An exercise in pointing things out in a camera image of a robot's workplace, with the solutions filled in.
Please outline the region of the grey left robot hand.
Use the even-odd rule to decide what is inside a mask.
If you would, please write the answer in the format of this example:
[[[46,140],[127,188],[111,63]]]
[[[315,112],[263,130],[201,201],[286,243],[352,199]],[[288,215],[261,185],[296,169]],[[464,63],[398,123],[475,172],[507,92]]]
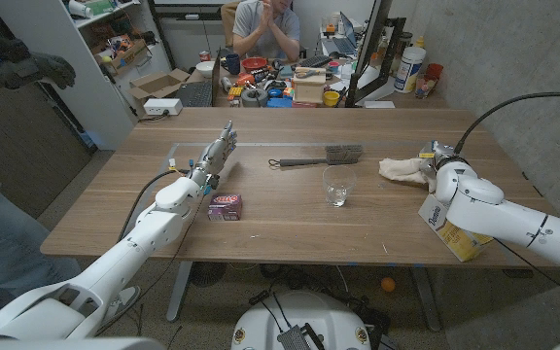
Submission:
[[[215,190],[219,185],[219,173],[235,148],[236,132],[232,130],[232,121],[228,121],[220,136],[202,151],[188,177],[203,189]]]

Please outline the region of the standing person's gloved hand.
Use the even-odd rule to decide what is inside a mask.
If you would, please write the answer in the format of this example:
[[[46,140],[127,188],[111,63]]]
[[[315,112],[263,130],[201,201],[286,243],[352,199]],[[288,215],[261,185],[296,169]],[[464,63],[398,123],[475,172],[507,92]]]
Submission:
[[[76,72],[63,57],[31,52],[19,62],[0,60],[0,87],[18,89],[25,85],[49,79],[60,89],[75,85]]]

